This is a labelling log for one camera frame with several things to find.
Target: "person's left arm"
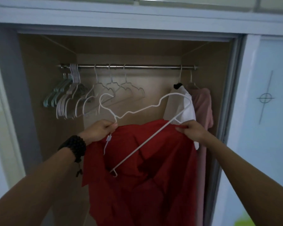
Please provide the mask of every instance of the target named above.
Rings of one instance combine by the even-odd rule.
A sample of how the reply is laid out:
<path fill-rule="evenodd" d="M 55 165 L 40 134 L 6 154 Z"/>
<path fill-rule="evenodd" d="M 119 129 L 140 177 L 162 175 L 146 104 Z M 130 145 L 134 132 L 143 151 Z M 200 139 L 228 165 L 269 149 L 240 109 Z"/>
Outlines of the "person's left arm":
<path fill-rule="evenodd" d="M 116 128 L 117 124 L 100 120 L 78 136 L 88 145 L 101 140 Z M 62 148 L 13 186 L 0 199 L 0 226 L 40 225 L 53 204 L 58 185 L 74 161 L 71 149 Z"/>

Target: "pink dress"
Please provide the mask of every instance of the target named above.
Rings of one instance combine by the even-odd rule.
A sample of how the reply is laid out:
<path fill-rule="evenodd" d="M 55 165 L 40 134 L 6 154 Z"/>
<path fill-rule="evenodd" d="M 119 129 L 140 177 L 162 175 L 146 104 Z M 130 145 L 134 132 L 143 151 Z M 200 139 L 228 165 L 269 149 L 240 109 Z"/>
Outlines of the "pink dress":
<path fill-rule="evenodd" d="M 187 89 L 192 95 L 192 101 L 196 114 L 196 121 L 206 130 L 213 126 L 213 113 L 211 108 L 210 90 Z M 204 210 L 204 189 L 205 189 L 205 161 L 206 147 L 200 145 L 197 151 L 197 209 L 196 209 L 196 226 L 203 226 Z"/>

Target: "white shirt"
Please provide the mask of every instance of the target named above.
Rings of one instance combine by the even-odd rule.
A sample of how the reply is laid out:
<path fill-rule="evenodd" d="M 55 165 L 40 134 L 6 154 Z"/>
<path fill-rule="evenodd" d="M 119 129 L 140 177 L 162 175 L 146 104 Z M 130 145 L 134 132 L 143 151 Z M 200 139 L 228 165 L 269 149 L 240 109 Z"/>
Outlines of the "white shirt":
<path fill-rule="evenodd" d="M 184 88 L 184 86 L 179 87 L 179 89 L 172 88 L 170 93 L 180 93 L 187 96 L 192 100 L 192 96 Z M 179 114 L 184 108 L 190 104 L 190 100 L 180 96 L 180 95 L 170 95 L 168 102 L 166 104 L 166 110 L 164 111 L 164 120 L 169 121 L 177 114 Z M 177 117 L 177 120 L 180 122 L 185 122 L 189 120 L 196 120 L 195 110 L 193 104 L 190 105 L 181 115 Z M 178 124 L 177 121 L 172 121 L 172 124 Z M 196 150 L 199 148 L 199 143 L 194 142 Z"/>

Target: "forearm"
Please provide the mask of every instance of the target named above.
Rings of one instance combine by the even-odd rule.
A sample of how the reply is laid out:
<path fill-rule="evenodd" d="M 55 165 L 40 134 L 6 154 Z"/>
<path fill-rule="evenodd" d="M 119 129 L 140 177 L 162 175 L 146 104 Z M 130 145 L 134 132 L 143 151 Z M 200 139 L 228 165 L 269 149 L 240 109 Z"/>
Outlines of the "forearm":
<path fill-rule="evenodd" d="M 0 226 L 40 225 L 75 156 L 63 148 L 0 199 Z"/>
<path fill-rule="evenodd" d="M 283 187 L 242 159 L 216 137 L 206 145 L 257 226 L 283 225 Z"/>

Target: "clothes rod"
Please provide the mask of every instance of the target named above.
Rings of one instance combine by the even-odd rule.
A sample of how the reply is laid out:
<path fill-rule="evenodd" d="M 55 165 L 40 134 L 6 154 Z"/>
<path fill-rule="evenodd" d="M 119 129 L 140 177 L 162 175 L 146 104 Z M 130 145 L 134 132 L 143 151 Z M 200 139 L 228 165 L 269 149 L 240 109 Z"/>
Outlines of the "clothes rod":
<path fill-rule="evenodd" d="M 94 68 L 94 65 L 96 65 L 96 68 L 98 69 L 124 69 L 124 64 L 78 64 L 79 68 L 82 69 L 90 69 Z M 60 68 L 69 68 L 69 64 L 60 64 Z M 181 66 L 181 65 L 132 65 L 132 64 L 126 64 L 125 69 L 148 69 L 148 70 L 159 70 L 159 69 L 165 69 L 165 70 L 197 70 L 197 66 Z"/>

